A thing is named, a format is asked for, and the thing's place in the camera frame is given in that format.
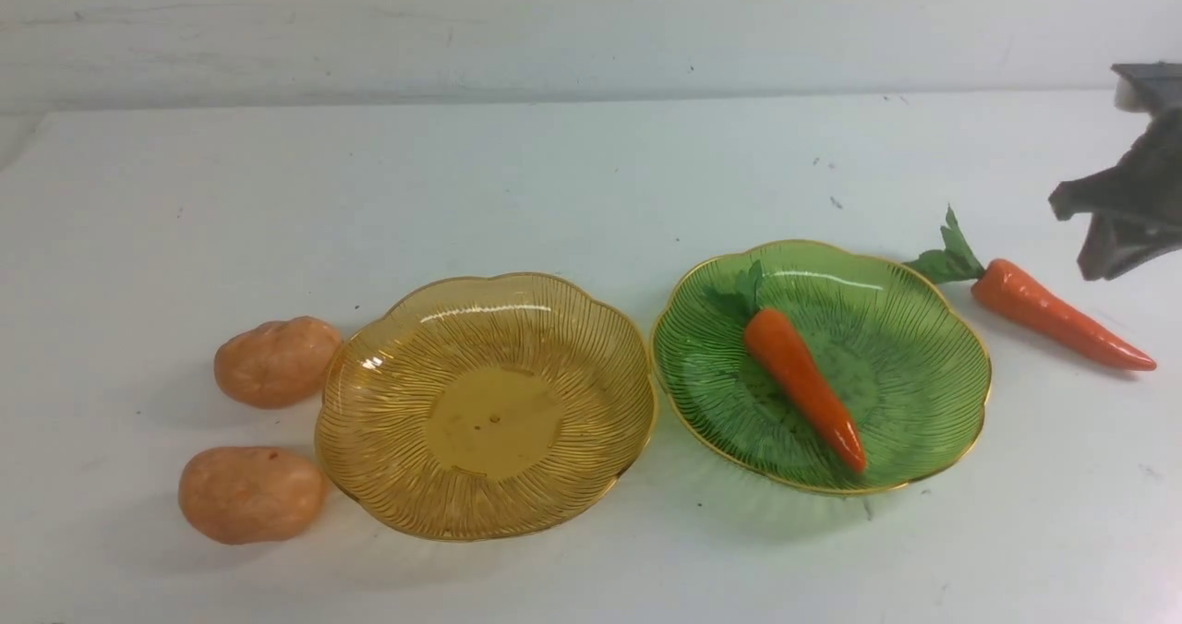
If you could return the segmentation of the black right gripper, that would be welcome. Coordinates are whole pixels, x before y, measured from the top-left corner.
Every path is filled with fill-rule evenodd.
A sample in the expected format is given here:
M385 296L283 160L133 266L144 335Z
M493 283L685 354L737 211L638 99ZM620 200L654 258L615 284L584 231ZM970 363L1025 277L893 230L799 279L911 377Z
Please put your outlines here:
M1085 281L1112 281L1181 249L1178 227L1144 223L1178 222L1181 65L1116 61L1111 70L1117 77L1113 108L1123 113L1143 115L1145 135L1116 164L1063 182L1048 196L1060 221L1077 213L1093 213L1077 258Z

